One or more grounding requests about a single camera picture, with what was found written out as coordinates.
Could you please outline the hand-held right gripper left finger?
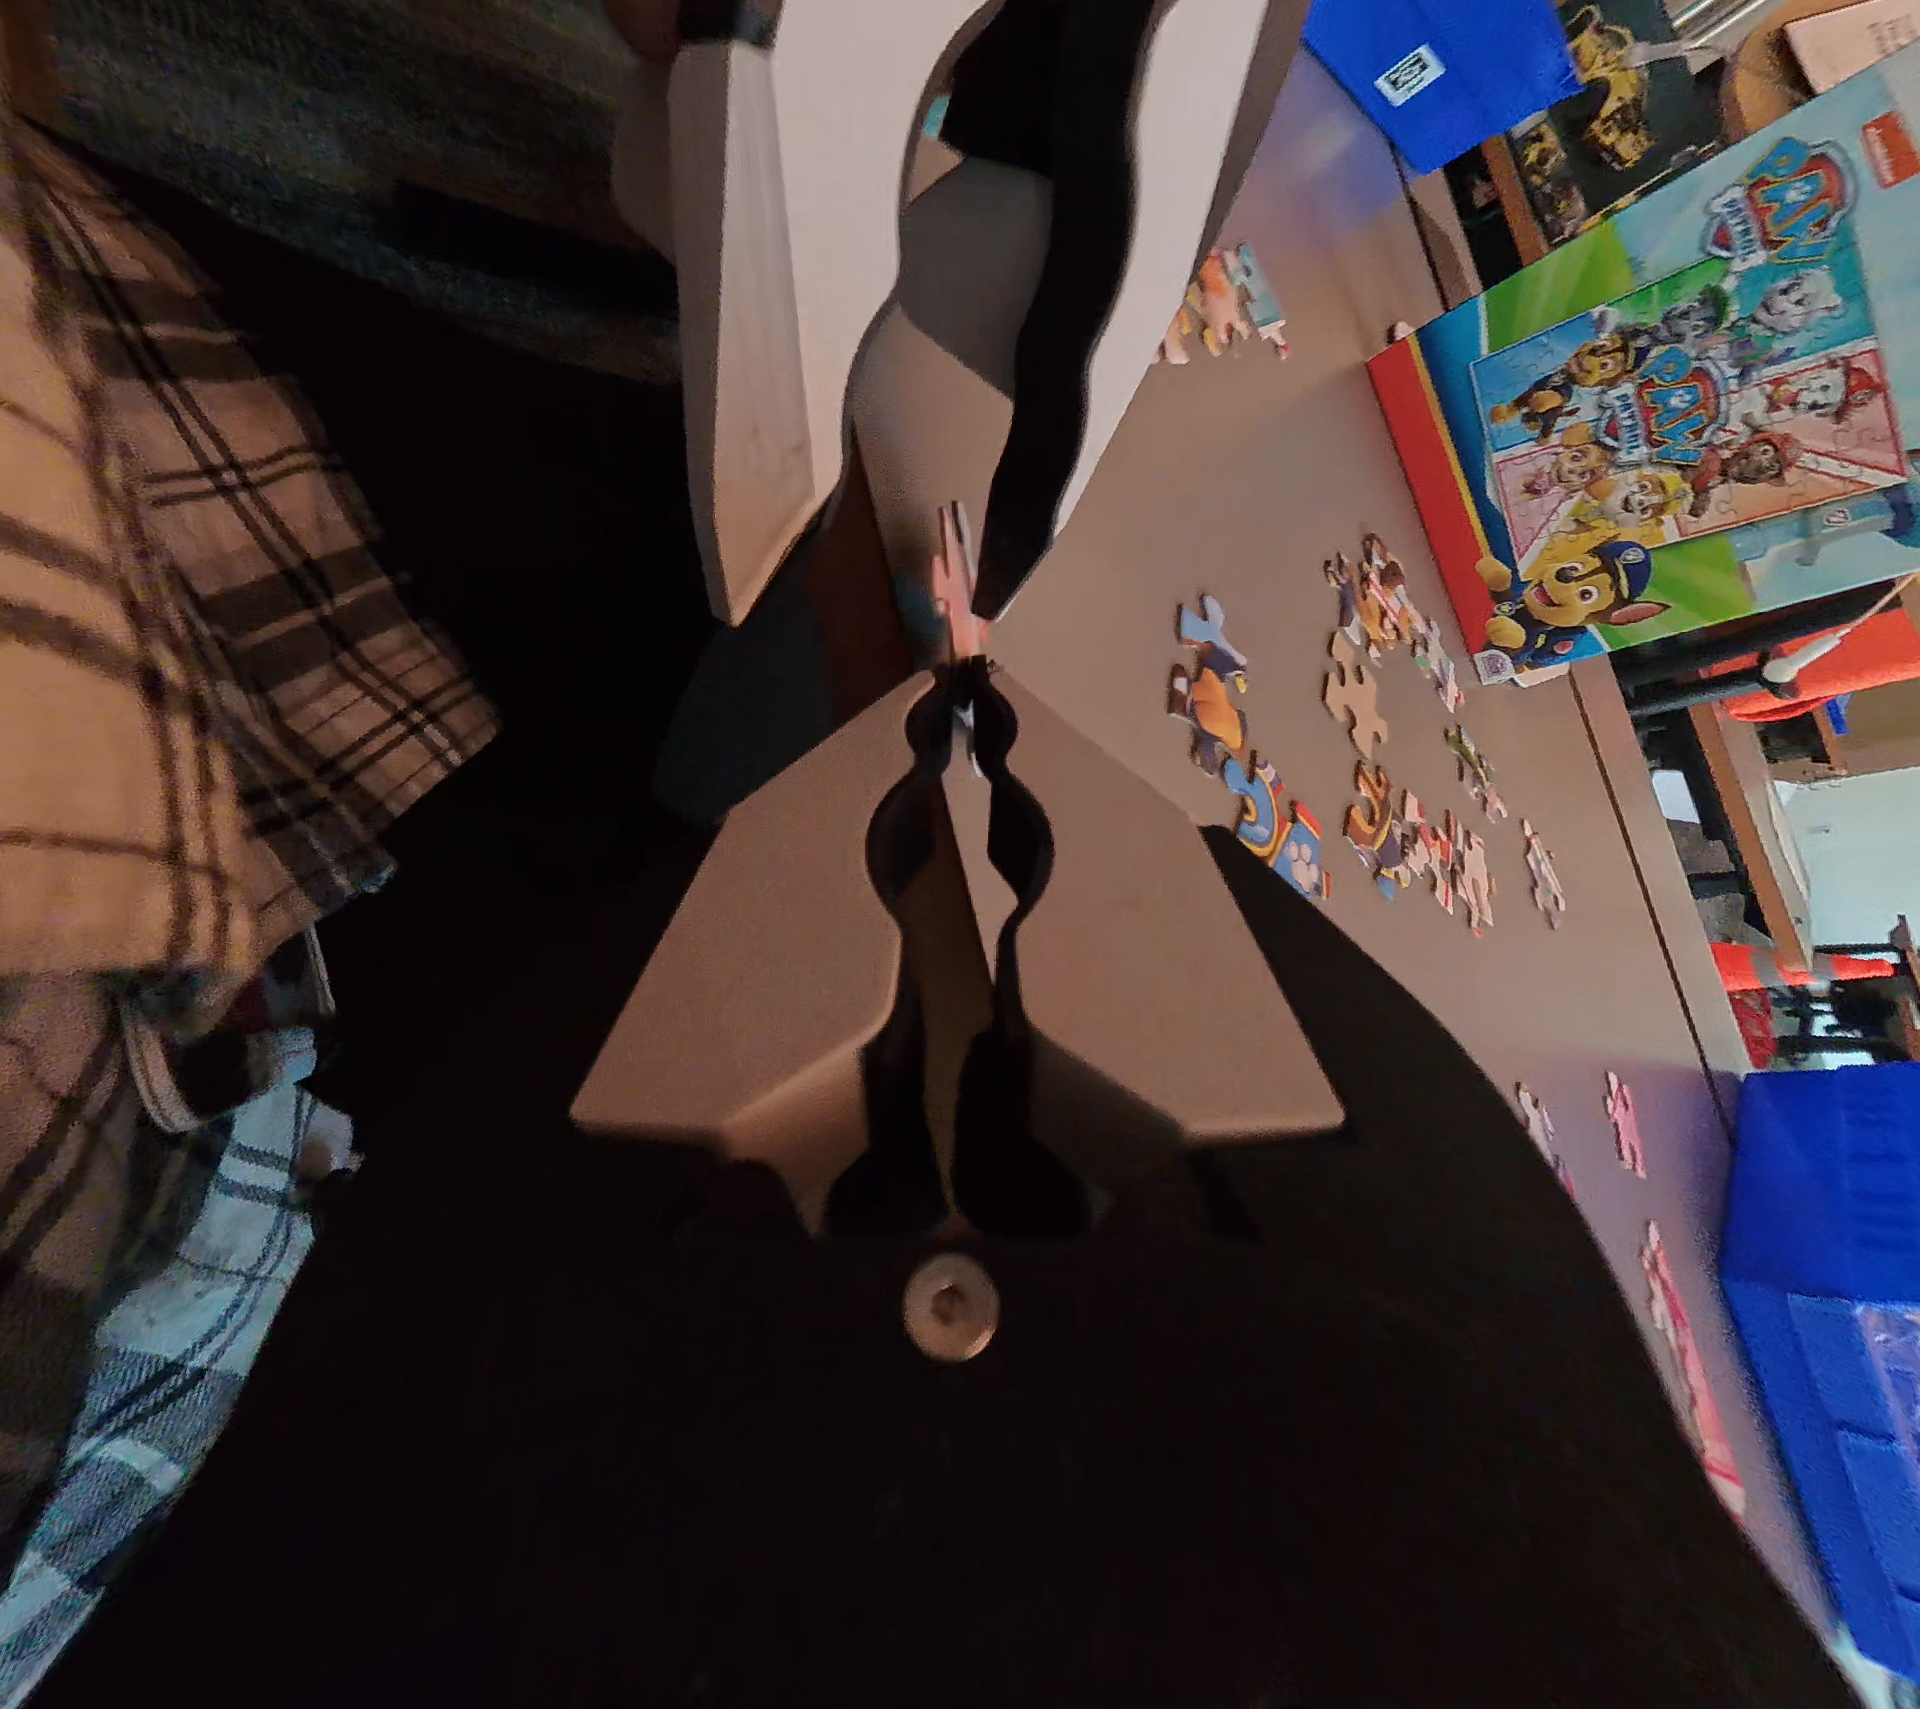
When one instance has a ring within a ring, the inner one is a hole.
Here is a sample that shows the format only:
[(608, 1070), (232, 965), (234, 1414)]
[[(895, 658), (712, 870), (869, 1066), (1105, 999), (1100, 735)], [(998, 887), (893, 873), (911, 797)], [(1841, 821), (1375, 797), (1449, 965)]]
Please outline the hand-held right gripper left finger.
[(764, 1164), (834, 1234), (940, 1225), (903, 912), (938, 853), (948, 756), (948, 676), (919, 672), (735, 806), (573, 1124)]

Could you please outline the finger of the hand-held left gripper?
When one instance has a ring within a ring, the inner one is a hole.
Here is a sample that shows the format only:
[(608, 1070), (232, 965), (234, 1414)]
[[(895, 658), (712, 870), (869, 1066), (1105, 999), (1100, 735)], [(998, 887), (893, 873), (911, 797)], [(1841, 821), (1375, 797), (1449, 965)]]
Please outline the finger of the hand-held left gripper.
[(688, 0), (666, 78), (688, 501), (738, 625), (843, 479), (930, 86), (1002, 0)]
[(1046, 210), (1013, 327), (1013, 419), (976, 528), (973, 612), (1002, 618), (1091, 486), (1211, 234), (1268, 0), (1013, 0), (948, 133), (1033, 165)]

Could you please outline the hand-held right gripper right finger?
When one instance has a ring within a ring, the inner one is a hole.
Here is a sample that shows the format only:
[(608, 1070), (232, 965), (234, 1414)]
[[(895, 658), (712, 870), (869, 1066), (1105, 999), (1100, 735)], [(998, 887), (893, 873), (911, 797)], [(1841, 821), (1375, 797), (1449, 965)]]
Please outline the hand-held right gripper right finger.
[(1198, 825), (987, 658), (956, 666), (956, 850), (990, 974), (956, 1093), (976, 1229), (1073, 1237), (1201, 1152), (1345, 1110)]

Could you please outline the blue paw print puzzle section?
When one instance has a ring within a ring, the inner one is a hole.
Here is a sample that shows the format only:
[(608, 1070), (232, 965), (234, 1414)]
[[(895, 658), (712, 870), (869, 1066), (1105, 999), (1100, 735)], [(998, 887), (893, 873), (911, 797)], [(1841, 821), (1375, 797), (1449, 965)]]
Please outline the blue paw print puzzle section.
[(1258, 756), (1228, 760), (1221, 780), (1236, 802), (1236, 843), (1302, 897), (1328, 900), (1324, 833), (1314, 812), (1281, 781), (1274, 762)]

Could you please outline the red border dog puzzle section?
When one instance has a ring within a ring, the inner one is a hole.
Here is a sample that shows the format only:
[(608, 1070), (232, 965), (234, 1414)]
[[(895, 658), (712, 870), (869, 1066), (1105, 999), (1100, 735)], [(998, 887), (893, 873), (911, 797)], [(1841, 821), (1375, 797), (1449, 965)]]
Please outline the red border dog puzzle section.
[(1660, 1338), (1668, 1372), (1678, 1385), (1685, 1429), (1692, 1437), (1697, 1460), (1716, 1496), (1742, 1524), (1746, 1515), (1745, 1482), (1660, 1225), (1654, 1218), (1643, 1222), (1639, 1255), (1649, 1320)]

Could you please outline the grey desk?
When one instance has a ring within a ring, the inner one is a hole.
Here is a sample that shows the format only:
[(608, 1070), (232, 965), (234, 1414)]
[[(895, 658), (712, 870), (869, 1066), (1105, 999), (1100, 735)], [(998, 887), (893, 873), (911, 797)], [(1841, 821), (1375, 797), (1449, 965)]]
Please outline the grey desk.
[[(1716, 1291), (1737, 1035), (1707, 1005), (1716, 973), (1613, 674), (1470, 689), (1449, 715), (1408, 652), (1379, 672), (1383, 769), (1430, 812), (1453, 811), (1487, 837), (1489, 933), (1424, 890), (1381, 897), (1343, 835), (1357, 751), (1324, 705), (1335, 616), (1324, 561), (1376, 534), (1464, 654), (1364, 371), (1393, 321), (1442, 308), (1430, 256), (1444, 247), (1426, 247), (1422, 212), (1383, 136), (1302, 53), (1221, 234), (1258, 252), (1293, 355), (1240, 347), (1150, 366), (1050, 557), (997, 621), (997, 648), (1025, 689), (1138, 778), (1197, 821), (1222, 821), (1225, 790), (1197, 769), (1164, 715), (1176, 603), (1221, 597), (1229, 638), (1251, 656), (1253, 740), (1328, 833), (1328, 917), (1431, 1007), (1507, 1112), (1519, 1081), (1547, 1101), (1577, 1200), (1668, 1372), (1639, 1255), (1643, 1222), (1660, 1225), (1745, 1482), (1749, 1537), (1819, 1607), (1811, 1553)], [(1507, 821), (1487, 821), (1459, 780), (1452, 723), (1494, 762)], [(1531, 897), (1523, 815), (1570, 894), (1560, 932)], [(1643, 1182), (1618, 1163), (1604, 1070), (1634, 1093)], [(1681, 1407), (1669, 1372), (1668, 1390)]]

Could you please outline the orange blue dog puzzle piece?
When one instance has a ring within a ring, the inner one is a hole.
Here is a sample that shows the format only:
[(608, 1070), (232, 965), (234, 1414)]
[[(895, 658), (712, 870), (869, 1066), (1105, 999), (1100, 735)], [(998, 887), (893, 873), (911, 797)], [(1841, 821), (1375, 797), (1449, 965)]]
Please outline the orange blue dog puzzle piece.
[(1175, 618), (1185, 654), (1170, 666), (1164, 707), (1188, 726), (1192, 760), (1222, 780), (1250, 747), (1250, 656), (1228, 634), (1228, 614), (1215, 595), (1198, 591), (1198, 601), (1179, 603)]

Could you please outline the plain brown cardboard puzzle piece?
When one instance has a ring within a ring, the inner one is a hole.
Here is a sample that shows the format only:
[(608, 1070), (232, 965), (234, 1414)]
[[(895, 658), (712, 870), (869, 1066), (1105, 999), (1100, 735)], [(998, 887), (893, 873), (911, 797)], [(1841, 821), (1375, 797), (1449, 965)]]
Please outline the plain brown cardboard puzzle piece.
[(1381, 762), (1381, 751), (1391, 740), (1391, 723), (1381, 713), (1376, 666), (1367, 648), (1348, 632), (1334, 632), (1328, 638), (1324, 705), (1334, 722), (1351, 735), (1357, 757), (1364, 762)]

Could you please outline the black yellow toy box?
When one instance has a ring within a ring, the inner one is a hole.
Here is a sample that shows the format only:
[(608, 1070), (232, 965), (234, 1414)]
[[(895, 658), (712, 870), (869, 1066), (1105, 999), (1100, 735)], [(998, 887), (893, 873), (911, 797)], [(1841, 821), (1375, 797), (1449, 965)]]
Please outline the black yellow toy box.
[(1571, 243), (1724, 147), (1716, 83), (1678, 47), (1666, 0), (1570, 0), (1577, 92), (1507, 135), (1533, 219)]

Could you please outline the black trousers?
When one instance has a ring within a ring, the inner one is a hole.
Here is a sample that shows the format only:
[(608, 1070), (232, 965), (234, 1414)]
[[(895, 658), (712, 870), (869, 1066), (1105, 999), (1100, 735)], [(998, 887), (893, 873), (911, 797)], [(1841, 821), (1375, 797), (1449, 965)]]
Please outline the black trousers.
[(499, 707), (494, 745), (399, 822), (399, 875), (357, 922), (546, 922), (700, 851), (653, 792), (715, 632), (666, 272), (411, 187), (208, 214), (194, 249)]

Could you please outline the colourful puzzle box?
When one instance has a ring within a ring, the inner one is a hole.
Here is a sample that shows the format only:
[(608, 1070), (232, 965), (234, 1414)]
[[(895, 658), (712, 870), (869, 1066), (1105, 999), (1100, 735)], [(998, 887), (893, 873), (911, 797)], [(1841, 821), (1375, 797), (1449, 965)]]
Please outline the colourful puzzle box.
[(1484, 686), (1916, 575), (1905, 47), (1379, 352)]

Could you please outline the red black chair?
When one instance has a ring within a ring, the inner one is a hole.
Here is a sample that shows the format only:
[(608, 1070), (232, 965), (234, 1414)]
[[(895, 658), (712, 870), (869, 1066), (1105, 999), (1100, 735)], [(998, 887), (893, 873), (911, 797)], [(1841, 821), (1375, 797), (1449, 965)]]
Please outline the red black chair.
[(1881, 946), (1819, 946), (1793, 967), (1773, 947), (1713, 942), (1751, 1070), (1917, 1058), (1917, 974), (1909, 926)]

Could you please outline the brown cardboard box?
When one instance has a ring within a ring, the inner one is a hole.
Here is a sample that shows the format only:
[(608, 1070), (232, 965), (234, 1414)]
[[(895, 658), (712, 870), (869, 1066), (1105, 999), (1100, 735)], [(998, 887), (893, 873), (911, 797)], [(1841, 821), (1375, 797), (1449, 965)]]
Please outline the brown cardboard box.
[(1790, 0), (1725, 59), (1728, 139), (1751, 136), (1917, 39), (1917, 0)]

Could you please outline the orange chair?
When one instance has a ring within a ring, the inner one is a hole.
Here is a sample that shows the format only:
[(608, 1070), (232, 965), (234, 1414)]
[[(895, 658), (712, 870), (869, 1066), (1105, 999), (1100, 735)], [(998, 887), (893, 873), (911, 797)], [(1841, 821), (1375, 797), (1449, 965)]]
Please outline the orange chair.
[(1720, 709), (1757, 726), (1825, 709), (1831, 701), (1917, 678), (1917, 628), (1905, 603), (1859, 621), (1831, 652), (1804, 666), (1793, 696), (1775, 689), (1725, 698)]

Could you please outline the blue plastic bin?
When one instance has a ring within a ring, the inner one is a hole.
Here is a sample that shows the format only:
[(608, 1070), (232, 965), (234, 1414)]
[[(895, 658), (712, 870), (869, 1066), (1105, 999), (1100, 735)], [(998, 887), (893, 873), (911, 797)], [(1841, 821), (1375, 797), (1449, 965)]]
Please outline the blue plastic bin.
[(1916, 1063), (1742, 1081), (1717, 1278), (1839, 1616), (1916, 1683)]

